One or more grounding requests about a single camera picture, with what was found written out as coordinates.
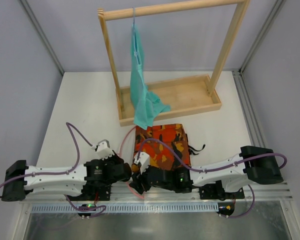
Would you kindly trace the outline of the orange camouflage trousers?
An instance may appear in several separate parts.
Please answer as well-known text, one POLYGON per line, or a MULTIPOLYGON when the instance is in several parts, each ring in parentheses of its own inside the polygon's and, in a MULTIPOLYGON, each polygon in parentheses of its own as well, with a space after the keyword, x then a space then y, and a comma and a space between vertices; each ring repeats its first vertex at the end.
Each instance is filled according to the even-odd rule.
POLYGON ((196 149, 189 144, 188 135, 181 123, 149 126, 135 130, 134 154, 139 150, 150 156, 149 163, 163 170, 174 170, 181 166, 175 155, 188 166, 191 155, 198 155, 206 145, 196 149))

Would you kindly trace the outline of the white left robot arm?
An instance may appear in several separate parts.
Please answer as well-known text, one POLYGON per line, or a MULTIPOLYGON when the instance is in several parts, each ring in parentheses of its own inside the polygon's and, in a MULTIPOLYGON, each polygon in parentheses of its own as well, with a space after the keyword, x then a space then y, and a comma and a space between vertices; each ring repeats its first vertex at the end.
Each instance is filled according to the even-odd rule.
POLYGON ((5 172, 1 200, 17 202, 27 196, 66 195, 71 201, 108 201, 111 185, 127 182, 131 176, 129 164, 116 154, 79 164, 73 171, 28 166, 26 160, 18 160, 5 172))

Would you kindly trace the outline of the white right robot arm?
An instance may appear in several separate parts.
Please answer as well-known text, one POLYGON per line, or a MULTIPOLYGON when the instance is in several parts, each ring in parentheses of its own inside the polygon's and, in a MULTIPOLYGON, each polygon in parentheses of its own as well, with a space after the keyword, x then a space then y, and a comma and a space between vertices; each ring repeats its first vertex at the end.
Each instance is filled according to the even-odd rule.
POLYGON ((133 173, 129 187, 140 195, 152 187, 177 194, 188 194, 199 189, 202 200, 224 201, 252 183, 282 183, 281 169, 286 165, 287 158, 281 155, 283 163, 278 165, 276 157, 272 149, 247 145, 241 147, 240 153, 216 164, 197 167, 181 165, 165 170, 151 166, 149 155, 142 152, 135 155, 134 162, 140 169, 133 173))

